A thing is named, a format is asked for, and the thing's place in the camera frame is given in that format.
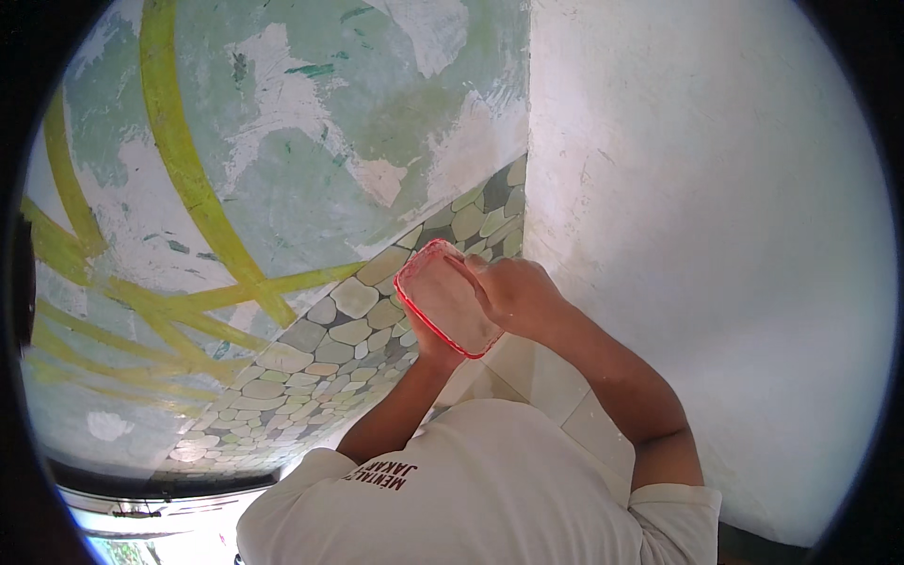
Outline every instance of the white t-shirt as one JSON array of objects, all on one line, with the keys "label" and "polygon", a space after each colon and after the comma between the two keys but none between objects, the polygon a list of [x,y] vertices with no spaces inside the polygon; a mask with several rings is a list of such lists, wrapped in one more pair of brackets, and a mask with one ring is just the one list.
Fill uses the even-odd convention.
[{"label": "white t-shirt", "polygon": [[721,494],[649,485],[625,510],[539,410],[471,400],[357,466],[313,449],[241,516],[248,565],[716,562]]}]

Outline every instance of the sleeve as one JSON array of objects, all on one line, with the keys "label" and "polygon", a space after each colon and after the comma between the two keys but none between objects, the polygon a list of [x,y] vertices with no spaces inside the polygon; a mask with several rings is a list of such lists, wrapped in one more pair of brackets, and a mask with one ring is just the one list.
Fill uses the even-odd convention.
[{"label": "sleeve", "polygon": [[242,559],[249,565],[269,563],[272,538],[301,495],[320,481],[340,479],[357,467],[348,457],[326,447],[307,452],[294,471],[259,496],[239,518],[236,541]]},{"label": "sleeve", "polygon": [[647,485],[635,490],[628,511],[643,530],[643,565],[714,564],[722,495],[705,486]]}]

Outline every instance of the pebble pattern tile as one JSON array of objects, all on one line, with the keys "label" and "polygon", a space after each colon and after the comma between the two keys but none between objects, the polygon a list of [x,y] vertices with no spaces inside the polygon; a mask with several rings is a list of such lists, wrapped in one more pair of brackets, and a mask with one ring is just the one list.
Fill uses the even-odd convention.
[{"label": "pebble pattern tile", "polygon": [[522,156],[459,196],[312,306],[194,422],[152,479],[269,473],[382,400],[418,355],[392,277],[435,238],[487,260],[519,254],[526,163]]}]

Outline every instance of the man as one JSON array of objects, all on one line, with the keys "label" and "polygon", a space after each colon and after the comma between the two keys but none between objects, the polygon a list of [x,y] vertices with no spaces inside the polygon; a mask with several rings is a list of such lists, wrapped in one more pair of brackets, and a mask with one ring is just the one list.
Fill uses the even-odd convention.
[{"label": "man", "polygon": [[721,495],[671,387],[539,264],[461,269],[486,315],[574,365],[634,445],[628,509],[531,406],[471,400],[412,438],[463,358],[406,311],[417,361],[336,451],[309,452],[242,515],[246,563],[715,563]]}]

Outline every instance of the white wall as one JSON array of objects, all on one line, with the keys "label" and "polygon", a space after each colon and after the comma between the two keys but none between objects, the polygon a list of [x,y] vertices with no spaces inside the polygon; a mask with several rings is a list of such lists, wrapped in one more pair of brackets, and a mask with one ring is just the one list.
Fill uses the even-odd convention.
[{"label": "white wall", "polygon": [[861,462],[897,287],[850,87],[777,0],[532,6],[525,256],[687,410],[722,519],[810,545]]}]

